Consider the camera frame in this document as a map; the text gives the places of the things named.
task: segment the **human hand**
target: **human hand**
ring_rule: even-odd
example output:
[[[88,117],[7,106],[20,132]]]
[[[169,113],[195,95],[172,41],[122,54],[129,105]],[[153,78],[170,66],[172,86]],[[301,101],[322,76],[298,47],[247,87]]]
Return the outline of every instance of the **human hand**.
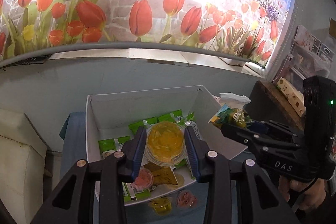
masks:
[[[279,188],[281,195],[285,198],[286,201],[289,201],[289,189],[292,189],[297,192],[301,192],[306,187],[309,186],[309,183],[302,183],[296,180],[289,181],[287,178],[280,176],[279,179]],[[307,211],[311,209],[316,209],[322,204],[326,198],[326,191],[324,188],[324,180],[318,179],[312,187],[305,191],[305,198],[300,204],[299,209],[302,211]]]

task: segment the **yellow tulip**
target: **yellow tulip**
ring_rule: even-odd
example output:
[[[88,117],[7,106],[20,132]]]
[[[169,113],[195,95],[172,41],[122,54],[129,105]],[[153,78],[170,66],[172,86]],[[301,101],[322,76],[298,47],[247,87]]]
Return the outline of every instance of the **yellow tulip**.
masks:
[[[255,20],[251,24],[251,30],[254,31],[258,27],[259,23]]]
[[[27,25],[26,27],[24,27],[23,29],[23,38],[25,39],[25,41],[30,41],[33,39],[34,37],[34,25]]]

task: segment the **white cushion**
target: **white cushion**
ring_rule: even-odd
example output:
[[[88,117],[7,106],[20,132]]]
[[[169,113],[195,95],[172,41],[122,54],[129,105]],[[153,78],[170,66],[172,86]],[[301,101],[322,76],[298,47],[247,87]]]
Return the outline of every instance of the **white cushion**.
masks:
[[[29,224],[42,205],[44,164],[30,145],[0,137],[0,198],[18,224]]]
[[[32,146],[45,159],[47,146],[36,134],[24,113],[0,109],[0,136]]]

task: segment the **tulip mural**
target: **tulip mural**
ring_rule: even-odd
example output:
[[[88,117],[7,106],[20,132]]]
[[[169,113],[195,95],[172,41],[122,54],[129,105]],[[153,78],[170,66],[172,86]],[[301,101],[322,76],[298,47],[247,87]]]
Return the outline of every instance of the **tulip mural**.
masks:
[[[289,1],[0,0],[0,61],[73,43],[137,41],[199,47],[265,66]]]

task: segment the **white box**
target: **white box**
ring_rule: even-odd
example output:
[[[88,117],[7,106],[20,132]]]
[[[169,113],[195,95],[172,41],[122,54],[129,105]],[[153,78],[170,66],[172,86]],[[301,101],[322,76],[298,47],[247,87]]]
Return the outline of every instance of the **white box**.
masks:
[[[86,154],[88,162],[102,160],[98,141],[131,136],[128,125],[143,119],[160,116],[170,111],[182,109],[183,115],[194,112],[196,123],[203,139],[211,150],[232,159],[246,149],[245,145],[225,138],[221,131],[209,124],[209,119],[221,105],[202,85],[159,90],[144,90],[102,95],[89,95],[86,102]],[[183,175],[183,187],[169,190],[159,185],[152,196],[125,203],[125,206],[148,202],[168,195],[196,182],[191,179],[187,166],[176,171]],[[96,182],[95,193],[99,200],[100,182]]]

